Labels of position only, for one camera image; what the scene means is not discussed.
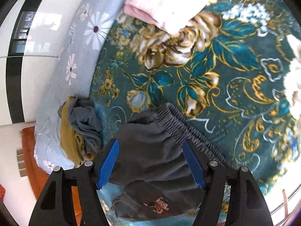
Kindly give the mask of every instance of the glossy white panel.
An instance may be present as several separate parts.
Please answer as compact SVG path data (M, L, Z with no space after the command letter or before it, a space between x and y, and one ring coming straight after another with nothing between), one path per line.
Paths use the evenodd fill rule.
M11 35L25 0L18 0L0 27L0 57L7 57Z
M29 30L24 55L58 57L82 0L42 0Z
M0 125L11 124L11 115L9 113L6 96L6 58L0 58Z
M25 122L36 120L36 110L48 89L58 58L24 56L21 73L21 95Z

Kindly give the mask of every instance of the paisley pattern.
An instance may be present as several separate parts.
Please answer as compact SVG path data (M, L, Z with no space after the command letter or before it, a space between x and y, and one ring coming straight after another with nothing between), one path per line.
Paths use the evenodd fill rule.
M120 16L90 92L104 139L133 113L171 102L267 194L301 148L283 93L289 34L300 39L301 28L282 0L212 0L177 35Z

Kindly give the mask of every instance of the yellow garment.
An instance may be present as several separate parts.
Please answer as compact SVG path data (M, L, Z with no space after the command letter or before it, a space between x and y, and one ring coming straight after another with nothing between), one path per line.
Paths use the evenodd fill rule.
M74 131L68 122L68 107L72 98L73 96L68 97L61 112L60 146L66 152L69 160L73 161L75 165L80 165L84 160L80 151L85 147L85 143L83 136Z

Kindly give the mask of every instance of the red object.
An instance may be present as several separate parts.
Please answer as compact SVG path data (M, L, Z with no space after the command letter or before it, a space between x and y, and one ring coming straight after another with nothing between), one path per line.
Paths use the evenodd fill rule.
M0 200L3 201L5 195L5 188L0 184Z

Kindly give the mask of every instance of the pink towel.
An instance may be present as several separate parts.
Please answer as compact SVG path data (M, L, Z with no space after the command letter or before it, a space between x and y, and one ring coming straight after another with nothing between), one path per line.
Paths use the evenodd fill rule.
M176 34L210 0L126 0L124 13Z

